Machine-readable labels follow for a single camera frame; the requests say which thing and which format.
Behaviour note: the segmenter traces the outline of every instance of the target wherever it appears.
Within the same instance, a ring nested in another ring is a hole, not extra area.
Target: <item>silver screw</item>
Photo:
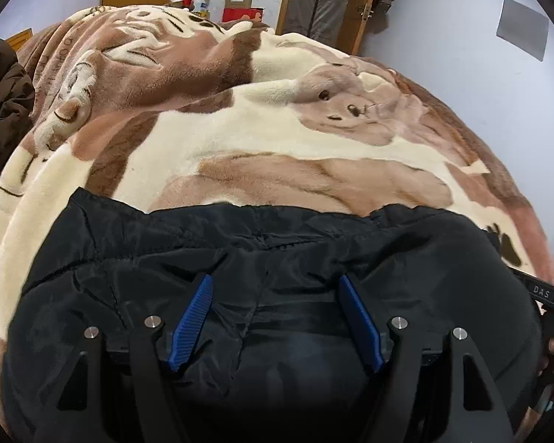
[[[397,330],[404,330],[408,327],[408,321],[406,321],[406,318],[402,318],[402,316],[394,316],[391,319],[391,325]]]
[[[464,328],[460,328],[460,327],[454,328],[452,333],[458,340],[465,340],[466,338],[468,338],[468,332],[465,331]]]
[[[92,340],[97,336],[99,336],[99,329],[97,327],[88,327],[86,328],[86,330],[84,330],[84,338]]]
[[[148,318],[143,320],[143,324],[148,328],[158,328],[162,322],[162,318],[156,315],[148,316]]]

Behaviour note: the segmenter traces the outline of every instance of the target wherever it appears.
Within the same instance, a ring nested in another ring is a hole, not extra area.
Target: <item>blue gripper pad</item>
[[[362,361],[371,366],[373,371],[379,371],[384,363],[380,351],[380,334],[346,275],[338,281],[338,300],[351,327],[353,341],[359,349]]]
[[[172,371],[178,371],[179,367],[186,363],[191,356],[196,339],[210,309],[212,298],[213,278],[210,275],[205,275],[172,333],[172,349],[168,357],[168,365]]]

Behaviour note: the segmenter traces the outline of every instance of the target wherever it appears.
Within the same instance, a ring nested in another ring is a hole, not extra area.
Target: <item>brown and cream blanket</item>
[[[33,258],[78,186],[146,212],[446,208],[498,233],[507,263],[554,282],[531,206],[447,106],[375,61],[256,26],[98,7],[21,49],[37,94],[0,176],[0,365]]]

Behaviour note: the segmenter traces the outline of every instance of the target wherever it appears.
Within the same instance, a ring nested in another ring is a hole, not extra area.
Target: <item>brown puffer jacket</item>
[[[35,89],[15,51],[0,40],[0,172],[31,128]]]

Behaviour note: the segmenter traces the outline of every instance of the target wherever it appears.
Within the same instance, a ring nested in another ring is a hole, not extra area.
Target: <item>black garment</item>
[[[0,40],[0,172],[31,128],[35,89],[15,51]]]
[[[337,302],[347,272],[412,325],[465,328],[522,416],[541,352],[537,309],[467,218],[401,205],[366,218],[228,204],[143,214],[79,189],[10,325],[2,397],[14,435],[31,440],[86,327],[126,334],[199,272],[213,275],[213,304],[172,382],[194,442],[348,441],[368,375]]]

